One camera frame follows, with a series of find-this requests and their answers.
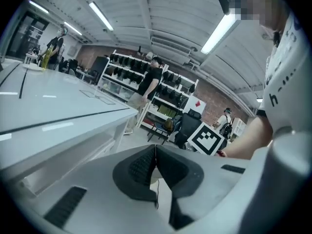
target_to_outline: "man in black t-shirt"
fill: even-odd
[[[61,25],[60,29],[58,30],[58,35],[47,44],[47,49],[41,54],[41,56],[44,56],[46,51],[50,48],[50,46],[51,45],[53,46],[53,51],[51,53],[47,66],[48,69],[51,70],[55,69],[55,66],[58,63],[59,50],[64,43],[63,36],[65,36],[67,32],[68,29],[64,25]]]
[[[145,75],[145,78],[139,85],[137,92],[134,93],[129,99],[127,104],[130,107],[137,109],[138,114],[129,120],[125,134],[133,133],[133,129],[140,118],[140,114],[144,106],[153,99],[162,76],[162,69],[159,68],[161,63],[162,60],[159,57],[154,57],[151,60],[151,70]]]

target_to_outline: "glass door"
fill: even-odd
[[[37,46],[38,40],[48,24],[46,20],[26,12],[13,34],[6,55],[24,60],[26,53]]]

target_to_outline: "black t-shirt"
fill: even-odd
[[[63,42],[64,42],[64,39],[62,37],[60,37],[60,38],[55,37],[47,44],[47,48],[50,48],[50,46],[53,45],[54,46],[53,50],[55,50],[57,46],[60,50],[61,46],[63,45]],[[50,57],[49,63],[56,63],[57,62],[58,56],[59,56],[59,50],[57,53],[55,53],[53,56]]]
[[[160,82],[161,76],[162,76],[162,69],[161,68],[153,68],[150,72],[148,72],[146,74],[144,80],[140,83],[138,90],[137,90],[137,93],[139,95],[144,95],[144,93],[146,92],[148,87],[151,85],[153,79],[157,79]],[[153,99],[154,94],[156,92],[156,89],[157,89],[157,86],[152,92],[149,93],[149,95],[147,96],[147,99],[149,99],[149,100]]]

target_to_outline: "red brick wall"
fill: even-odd
[[[132,55],[133,57],[137,57],[137,52],[129,49],[119,49],[113,47],[105,47],[105,46],[91,46],[84,45],[80,48],[76,60],[79,65],[82,65],[84,68],[91,68],[92,64],[96,60],[97,57],[103,57],[105,55],[110,56],[113,51],[117,49],[117,53],[124,55]]]
[[[170,63],[168,65],[170,70],[190,80],[196,81],[196,79],[198,79],[198,85],[195,89],[194,96],[207,103],[205,111],[202,114],[202,120],[205,123],[212,125],[219,119],[224,109],[227,107],[232,109],[231,119],[238,117],[243,122],[247,123],[248,115],[219,89],[187,70],[176,67]]]
[[[110,56],[116,48],[105,46],[90,46],[85,45],[80,49],[76,59],[79,64],[82,63],[84,68],[91,68],[93,62],[98,56]],[[124,55],[132,55],[136,57],[136,51],[128,49],[117,49],[117,53]],[[191,80],[198,79],[198,86],[194,92],[194,96],[207,103],[205,111],[202,115],[202,120],[207,124],[213,124],[223,114],[224,109],[227,107],[232,109],[231,118],[240,118],[243,122],[247,123],[248,115],[236,105],[234,101],[223,94],[219,89],[215,88],[205,80],[197,77],[196,75],[169,64],[169,69],[185,76]]]

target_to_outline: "white desk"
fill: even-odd
[[[7,182],[19,181],[115,127],[110,152],[116,152],[128,119],[137,114],[76,77],[27,70],[17,63],[0,73],[0,92],[0,172]],[[85,148],[80,160],[98,146]]]
[[[38,58],[38,56],[35,55],[35,54],[26,54],[24,63],[25,63],[25,64],[29,64],[29,63],[31,63],[31,60],[37,59],[37,58]]]
[[[91,75],[89,75],[89,74],[86,74],[85,72],[82,72],[82,71],[79,70],[79,69],[76,69],[76,72],[79,73],[79,74],[82,74],[81,80],[84,80],[84,77],[94,78],[94,76],[91,76]]]

